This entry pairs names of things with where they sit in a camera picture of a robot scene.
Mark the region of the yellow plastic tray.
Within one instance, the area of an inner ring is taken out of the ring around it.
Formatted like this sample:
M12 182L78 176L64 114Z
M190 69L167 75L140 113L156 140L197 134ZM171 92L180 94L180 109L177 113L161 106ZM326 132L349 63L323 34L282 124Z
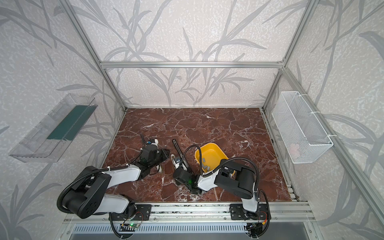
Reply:
M202 162L203 172L208 173L220 165L221 160L228 160L227 155L215 143L208 143L200 147L202 152L202 159L205 158L206 162Z

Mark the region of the clear plastic wall shelf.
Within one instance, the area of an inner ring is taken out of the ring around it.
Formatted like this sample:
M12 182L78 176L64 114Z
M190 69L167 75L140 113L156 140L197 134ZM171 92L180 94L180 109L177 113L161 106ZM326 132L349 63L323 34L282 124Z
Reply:
M23 163L56 163L98 105L96 98L67 94L9 153Z

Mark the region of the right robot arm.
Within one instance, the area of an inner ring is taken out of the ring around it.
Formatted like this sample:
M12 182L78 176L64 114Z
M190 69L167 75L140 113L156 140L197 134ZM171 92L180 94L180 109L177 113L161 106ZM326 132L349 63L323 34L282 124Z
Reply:
M213 188L221 189L239 197L241 205L232 205L230 211L234 214L232 220L258 220L260 218L259 181L260 171L255 164L248 167L236 162L242 160L250 163L249 159L234 157L222 159L220 164L205 174L195 175L187 168L186 161L171 155L175 171L173 178L178 185L184 185L195 195L207 192Z

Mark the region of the green circuit board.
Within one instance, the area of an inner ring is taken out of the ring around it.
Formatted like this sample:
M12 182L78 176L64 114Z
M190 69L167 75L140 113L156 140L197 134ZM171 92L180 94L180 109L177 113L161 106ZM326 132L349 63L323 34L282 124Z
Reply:
M140 223L123 223L120 225L120 232L135 232L140 227Z

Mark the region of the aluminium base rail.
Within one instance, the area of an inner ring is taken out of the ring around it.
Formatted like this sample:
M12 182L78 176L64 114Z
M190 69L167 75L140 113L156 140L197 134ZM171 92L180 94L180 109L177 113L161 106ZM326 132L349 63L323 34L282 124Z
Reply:
M80 219L67 215L57 239L68 240L74 234L178 234L178 233L244 233L247 227L271 227L273 223L300 223L310 239L316 237L319 226L307 202L271 202L270 209L260 203L258 220L232 220L230 207L234 203L152 203L145 212L149 218L114 221L112 228L108 215ZM123 223L140 223L135 232L120 232Z

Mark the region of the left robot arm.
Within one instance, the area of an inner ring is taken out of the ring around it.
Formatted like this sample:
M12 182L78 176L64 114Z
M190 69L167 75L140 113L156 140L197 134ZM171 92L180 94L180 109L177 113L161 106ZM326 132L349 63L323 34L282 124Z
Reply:
M150 174L152 168L166 161L170 155L170 150L159 148L157 139L150 139L130 164L105 169L88 166L59 194L57 208L81 219L105 213L131 218L137 211L135 201L121 195L108 194L107 190L142 180Z

